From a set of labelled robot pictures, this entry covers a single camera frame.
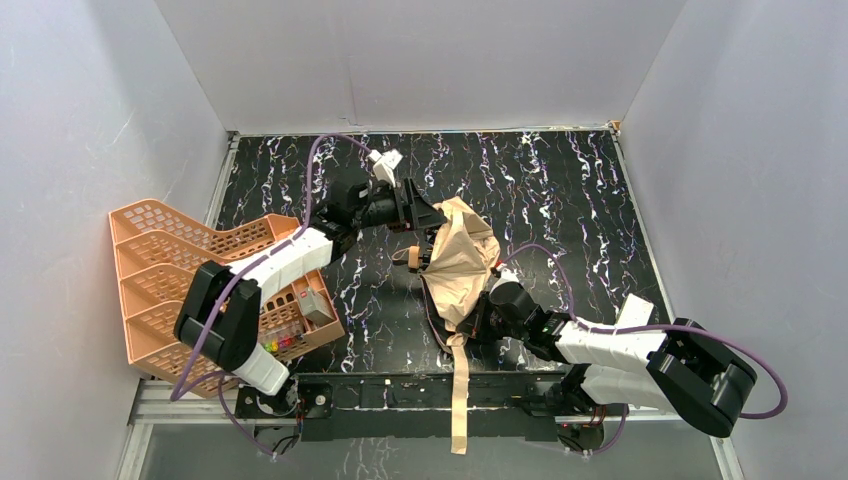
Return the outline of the beige and black folding umbrella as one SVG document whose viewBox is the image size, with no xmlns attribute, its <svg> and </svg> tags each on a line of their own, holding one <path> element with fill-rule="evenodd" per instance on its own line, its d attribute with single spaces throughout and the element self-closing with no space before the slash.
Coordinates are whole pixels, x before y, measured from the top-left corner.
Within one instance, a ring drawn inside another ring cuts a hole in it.
<svg viewBox="0 0 848 480">
<path fill-rule="evenodd" d="M 465 346 L 470 336 L 458 327 L 472 313 L 486 287 L 501 248 L 492 227 L 460 197 L 442 201 L 438 208 L 446 223 L 436 231 L 429 261 L 418 245 L 396 251 L 394 264 L 422 278 L 427 298 L 444 321 L 448 337 L 442 348 L 453 358 L 451 397 L 451 452 L 464 455 L 468 445 L 469 363 Z"/>
</svg>

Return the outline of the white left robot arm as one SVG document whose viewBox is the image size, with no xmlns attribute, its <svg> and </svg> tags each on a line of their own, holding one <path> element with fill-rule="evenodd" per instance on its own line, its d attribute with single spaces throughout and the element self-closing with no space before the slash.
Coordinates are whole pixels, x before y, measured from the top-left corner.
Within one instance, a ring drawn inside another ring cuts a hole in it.
<svg viewBox="0 0 848 480">
<path fill-rule="evenodd" d="M 221 375 L 232 374 L 265 395 L 278 394 L 290 373 L 259 342 L 264 304 L 295 280 L 339 260 L 365 228 L 433 232 L 445 222 L 442 211 L 409 178 L 400 184 L 335 181 L 294 234 L 233 266 L 214 260 L 201 264 L 173 330 L 191 355 L 172 399 L 189 391 L 186 380 L 200 356 L 216 365 Z"/>
</svg>

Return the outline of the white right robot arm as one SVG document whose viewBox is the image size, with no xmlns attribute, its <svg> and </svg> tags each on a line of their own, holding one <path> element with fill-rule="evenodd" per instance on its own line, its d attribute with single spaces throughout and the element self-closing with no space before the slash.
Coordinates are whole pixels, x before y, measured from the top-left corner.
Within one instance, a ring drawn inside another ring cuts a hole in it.
<svg viewBox="0 0 848 480">
<path fill-rule="evenodd" d="M 549 410 L 648 407 L 728 437 L 756 384 L 755 370 L 694 321 L 649 324 L 653 309 L 629 295 L 617 324 L 597 324 L 546 310 L 519 283 L 506 281 L 480 295 L 458 330 L 481 343 L 519 340 L 537 358 L 566 365 L 540 400 Z"/>
</svg>

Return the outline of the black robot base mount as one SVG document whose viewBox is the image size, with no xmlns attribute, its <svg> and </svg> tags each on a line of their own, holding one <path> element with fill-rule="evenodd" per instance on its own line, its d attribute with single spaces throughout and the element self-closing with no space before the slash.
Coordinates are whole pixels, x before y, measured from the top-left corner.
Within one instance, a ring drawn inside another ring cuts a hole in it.
<svg viewBox="0 0 848 480">
<path fill-rule="evenodd" d="M 467 436 L 602 443 L 612 410 L 566 395 L 561 372 L 474 373 L 468 383 Z M 365 437 L 445 438 L 452 435 L 450 373 L 297 374 L 275 396 L 252 387 L 237 394 L 235 415 L 272 425 L 303 424 L 303 441 Z"/>
</svg>

